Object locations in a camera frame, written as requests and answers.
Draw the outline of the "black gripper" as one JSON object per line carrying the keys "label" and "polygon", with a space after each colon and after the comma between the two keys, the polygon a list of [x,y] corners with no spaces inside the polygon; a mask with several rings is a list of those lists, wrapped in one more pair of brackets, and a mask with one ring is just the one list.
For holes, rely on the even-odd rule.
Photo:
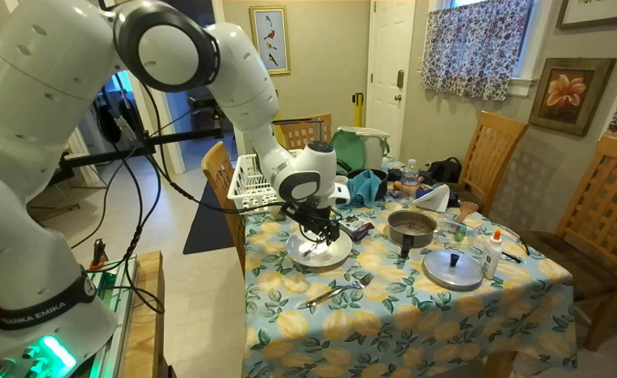
{"label": "black gripper", "polygon": [[300,225],[300,232],[310,242],[336,242],[339,226],[330,218],[328,207],[316,207],[312,202],[285,202],[281,211]]}

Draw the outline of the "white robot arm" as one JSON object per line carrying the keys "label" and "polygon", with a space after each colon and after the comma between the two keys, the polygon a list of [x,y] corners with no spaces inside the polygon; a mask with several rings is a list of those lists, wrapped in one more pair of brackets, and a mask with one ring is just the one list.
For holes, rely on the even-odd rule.
{"label": "white robot arm", "polygon": [[260,158],[282,211],[334,242],[336,152],[285,151],[272,137],[279,100],[247,34],[197,24],[163,0],[22,0],[0,29],[0,378],[67,378],[116,331],[65,236],[26,213],[107,80],[183,93],[210,91]]}

